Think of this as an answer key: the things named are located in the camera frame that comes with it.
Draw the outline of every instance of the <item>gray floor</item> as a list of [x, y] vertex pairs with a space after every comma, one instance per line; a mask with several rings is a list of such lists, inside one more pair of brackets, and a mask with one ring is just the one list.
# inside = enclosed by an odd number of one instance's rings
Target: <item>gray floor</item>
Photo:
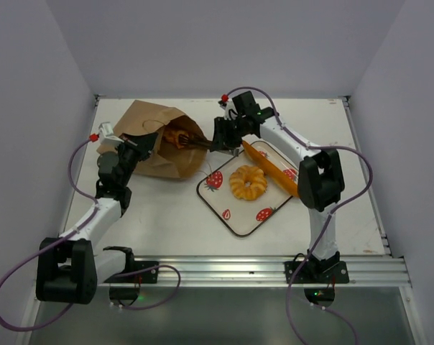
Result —
[[[150, 304], [167, 288], [143, 288], [138, 304]], [[303, 296], [302, 290], [295, 290]], [[292, 312], [309, 344], [353, 344], [340, 319], [294, 298]], [[342, 288], [333, 309], [352, 322], [360, 344], [413, 344], [397, 288]], [[42, 303], [37, 322], [62, 305]], [[108, 289], [90, 305], [76, 305], [58, 322], [35, 331], [31, 344], [300, 344], [285, 313], [285, 289], [182, 288], [167, 305], [146, 311], [109, 308]]]

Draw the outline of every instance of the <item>tray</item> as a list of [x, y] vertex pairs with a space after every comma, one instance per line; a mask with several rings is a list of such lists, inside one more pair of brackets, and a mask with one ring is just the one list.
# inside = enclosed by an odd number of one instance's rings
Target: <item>tray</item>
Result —
[[[297, 168], [273, 147], [263, 141], [257, 141], [251, 145], [283, 172], [290, 174], [298, 183]], [[254, 165], [244, 152], [214, 170], [210, 177], [201, 180], [196, 191], [233, 234], [238, 237], [247, 237], [271, 219], [292, 196], [283, 191], [270, 177], [265, 176], [268, 180], [268, 188], [264, 195], [255, 201], [235, 198], [231, 193], [229, 178], [242, 165]]]

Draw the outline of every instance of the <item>white table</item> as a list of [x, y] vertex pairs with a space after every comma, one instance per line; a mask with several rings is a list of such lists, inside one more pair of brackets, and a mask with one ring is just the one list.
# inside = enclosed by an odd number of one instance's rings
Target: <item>white table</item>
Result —
[[[103, 121], [114, 125], [129, 108], [132, 99], [101, 99], [93, 131]], [[208, 138], [213, 119], [222, 116], [215, 99], [143, 99], [175, 106], [197, 121]], [[268, 103], [259, 99], [261, 106]], [[276, 99], [285, 121], [316, 144], [354, 147], [343, 103], [338, 99]], [[248, 137], [252, 142], [256, 137]], [[78, 187], [95, 194], [96, 144], [90, 144], [78, 178]], [[364, 187], [364, 176], [356, 156], [340, 152], [346, 189], [342, 200]], [[213, 169], [231, 157], [213, 152], [207, 160]], [[202, 170], [208, 172], [206, 164]], [[95, 252], [106, 246], [131, 247], [136, 255], [154, 256], [292, 256], [306, 252], [310, 242], [307, 208], [291, 199], [263, 226], [247, 238], [235, 237], [199, 199], [196, 185], [204, 175], [198, 172], [186, 181], [133, 175], [131, 205], [125, 215], [102, 238]], [[91, 202], [75, 194], [68, 216], [70, 228]], [[368, 194], [342, 208], [336, 217], [336, 236], [342, 255], [383, 255], [384, 247]]]

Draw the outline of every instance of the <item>strawberry print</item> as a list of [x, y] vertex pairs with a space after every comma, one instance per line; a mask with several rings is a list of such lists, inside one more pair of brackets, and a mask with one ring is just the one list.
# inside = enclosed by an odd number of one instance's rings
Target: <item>strawberry print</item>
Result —
[[292, 181], [295, 181], [295, 178], [297, 177], [297, 170], [296, 169], [286, 169], [282, 171], [284, 174], [288, 176], [289, 179]]
[[263, 210], [261, 210], [257, 214], [257, 216], [255, 217], [255, 219], [257, 221], [265, 221], [265, 220], [267, 220], [273, 214], [273, 212], [275, 210], [276, 210], [276, 208], [271, 208], [271, 207], [264, 208]]
[[223, 219], [225, 219], [226, 221], [228, 221], [231, 217], [231, 213], [229, 209], [226, 209], [223, 213], [222, 213], [222, 217]]
[[220, 186], [222, 185], [222, 182], [223, 182], [222, 173], [220, 171], [215, 171], [212, 173], [211, 176], [206, 178], [205, 186], [207, 187], [207, 189], [209, 189], [210, 191], [213, 192], [213, 191], [218, 190], [220, 188]]

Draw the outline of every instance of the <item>paper bag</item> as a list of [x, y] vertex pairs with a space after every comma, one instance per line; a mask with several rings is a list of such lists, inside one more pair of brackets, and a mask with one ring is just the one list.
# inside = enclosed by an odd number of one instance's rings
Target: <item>paper bag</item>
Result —
[[[135, 174], [161, 178], [189, 178], [203, 164], [207, 151], [205, 149], [178, 149], [173, 144], [162, 140], [166, 125], [184, 129], [191, 134], [204, 138], [203, 131], [183, 111], [159, 104], [134, 101], [114, 127], [114, 134], [143, 135], [158, 133], [153, 152], [148, 160], [137, 163]], [[101, 145], [99, 154], [114, 151], [113, 147]]]

